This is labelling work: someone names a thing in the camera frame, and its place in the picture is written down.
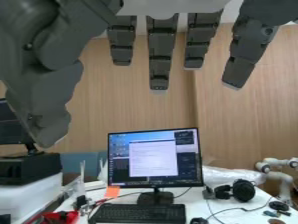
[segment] keyboard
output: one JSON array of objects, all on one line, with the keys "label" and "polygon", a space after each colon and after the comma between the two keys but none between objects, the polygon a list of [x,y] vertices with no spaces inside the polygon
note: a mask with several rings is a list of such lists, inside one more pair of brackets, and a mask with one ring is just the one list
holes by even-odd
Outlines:
[{"label": "keyboard", "polygon": [[90,223],[186,224],[186,205],[104,204]]}]

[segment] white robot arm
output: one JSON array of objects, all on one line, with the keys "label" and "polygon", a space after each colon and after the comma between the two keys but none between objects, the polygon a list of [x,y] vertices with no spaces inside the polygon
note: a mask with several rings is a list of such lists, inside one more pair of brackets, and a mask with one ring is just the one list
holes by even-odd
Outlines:
[{"label": "white robot arm", "polygon": [[281,181],[280,186],[280,199],[283,202],[285,202],[288,205],[293,206],[292,201],[292,187],[295,183],[295,178],[289,175],[283,173],[283,168],[285,166],[289,166],[291,168],[296,169],[298,171],[298,158],[285,159],[280,160],[276,158],[265,158],[263,162],[259,162],[256,164],[256,168],[267,173],[268,179]]}]

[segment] red object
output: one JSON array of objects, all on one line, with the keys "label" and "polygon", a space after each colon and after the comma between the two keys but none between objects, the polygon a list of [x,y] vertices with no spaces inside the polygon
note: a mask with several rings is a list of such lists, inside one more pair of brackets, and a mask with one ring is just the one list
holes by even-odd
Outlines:
[{"label": "red object", "polygon": [[79,220],[79,212],[59,212],[59,213],[46,213],[39,215],[29,224],[34,223],[39,218],[45,217],[42,224],[49,224],[47,220],[59,221],[62,224],[75,224]]}]

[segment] mouse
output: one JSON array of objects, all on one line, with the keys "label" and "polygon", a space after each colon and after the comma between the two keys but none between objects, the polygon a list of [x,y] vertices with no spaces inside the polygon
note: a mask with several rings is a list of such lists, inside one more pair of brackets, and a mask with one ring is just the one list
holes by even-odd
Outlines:
[{"label": "mouse", "polygon": [[210,222],[204,218],[194,218],[191,224],[210,224]]}]

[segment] black box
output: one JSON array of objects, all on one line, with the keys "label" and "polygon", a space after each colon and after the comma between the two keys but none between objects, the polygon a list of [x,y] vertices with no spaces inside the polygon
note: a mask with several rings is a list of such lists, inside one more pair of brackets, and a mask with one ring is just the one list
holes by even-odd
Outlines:
[{"label": "black box", "polygon": [[61,154],[0,157],[0,185],[25,185],[63,170]]}]

